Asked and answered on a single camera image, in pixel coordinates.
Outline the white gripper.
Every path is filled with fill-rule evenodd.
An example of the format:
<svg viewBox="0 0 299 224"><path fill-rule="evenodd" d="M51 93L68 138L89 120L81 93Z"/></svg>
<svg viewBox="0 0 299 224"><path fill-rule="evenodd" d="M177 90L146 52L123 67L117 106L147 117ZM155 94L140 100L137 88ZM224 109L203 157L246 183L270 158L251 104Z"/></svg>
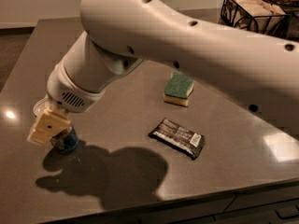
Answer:
<svg viewBox="0 0 299 224"><path fill-rule="evenodd" d="M93 93L78 87L69 78L61 63L58 63L50 73L47 93L49 98L62 108L47 107L36 117L27 137L29 142L46 144L70 125L69 112L86 112L104 94L102 91Z"/></svg>

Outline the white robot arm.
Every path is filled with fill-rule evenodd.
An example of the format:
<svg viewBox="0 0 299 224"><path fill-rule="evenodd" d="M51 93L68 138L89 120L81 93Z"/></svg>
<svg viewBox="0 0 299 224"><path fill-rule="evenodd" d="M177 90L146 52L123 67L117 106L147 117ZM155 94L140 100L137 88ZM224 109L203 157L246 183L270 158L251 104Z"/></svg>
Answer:
<svg viewBox="0 0 299 224"><path fill-rule="evenodd" d="M299 44L195 20L160 0L81 0L84 28L51 72L50 105L28 139L45 144L97 102L106 86L140 59L173 67L296 135L299 131Z"/></svg>

